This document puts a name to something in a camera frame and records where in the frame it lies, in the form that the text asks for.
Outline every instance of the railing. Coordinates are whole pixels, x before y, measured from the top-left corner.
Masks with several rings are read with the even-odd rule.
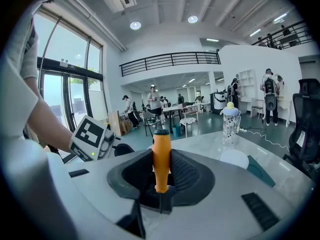
[[[217,52],[174,52],[133,60],[120,65],[122,76],[134,73],[187,64],[221,64]]]
[[[253,43],[252,46],[265,46],[275,49],[286,49],[289,47],[313,42],[314,39],[309,31],[309,28],[304,20],[295,24],[282,28],[274,32],[270,36],[266,36],[261,40]]]

